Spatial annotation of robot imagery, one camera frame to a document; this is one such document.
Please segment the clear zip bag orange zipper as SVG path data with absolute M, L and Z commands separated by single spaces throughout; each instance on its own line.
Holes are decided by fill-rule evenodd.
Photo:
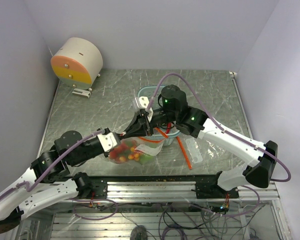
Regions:
M 155 128 L 151 136 L 124 139 L 110 151 L 108 158 L 116 164 L 133 161 L 143 165 L 160 153 L 170 132 L 170 129 Z

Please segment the light blue plastic basket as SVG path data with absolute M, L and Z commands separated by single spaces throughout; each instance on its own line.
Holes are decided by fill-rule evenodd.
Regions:
M 176 137 L 179 136 L 181 132 L 177 130 L 172 123 L 170 123 L 170 126 L 168 126 L 168 120 L 171 120 L 172 117 L 168 116 L 168 114 L 165 113 L 158 104 L 158 97 L 161 93 L 161 90 L 164 87 L 165 87 L 164 85 L 159 87 L 159 90 L 154 99 L 154 103 L 152 104 L 152 110 L 153 110 L 152 121 L 154 123 L 151 123 L 151 126 L 155 128 L 159 128 L 159 131 L 157 129 L 154 129 L 153 135 L 145 136 L 142 138 L 146 142 L 153 143 L 153 144 L 163 143 L 163 146 L 167 147 L 172 144 L 172 142 L 175 140 Z

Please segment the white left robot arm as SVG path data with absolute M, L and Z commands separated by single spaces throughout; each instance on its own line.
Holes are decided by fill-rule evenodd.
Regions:
M 79 172 L 66 181 L 69 167 L 79 167 L 117 147 L 125 133 L 99 129 L 87 137 L 70 130 L 54 141 L 10 186 L 0 192 L 0 234 L 34 213 L 60 201 L 86 199 L 95 191 L 90 177 Z

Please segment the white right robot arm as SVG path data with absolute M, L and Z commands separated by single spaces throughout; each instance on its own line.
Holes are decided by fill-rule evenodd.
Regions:
M 221 198 L 245 184 L 261 189 L 269 186 L 277 163 L 275 142 L 263 143 L 246 137 L 214 120 L 204 110 L 189 106 L 186 93 L 176 85 L 165 86 L 159 99 L 162 105 L 158 109 L 150 107 L 146 96 L 133 100 L 135 114 L 123 138 L 151 136 L 154 128 L 174 123 L 182 134 L 217 144 L 244 161 L 241 166 L 216 174 L 216 182 L 210 186 L 214 197 Z

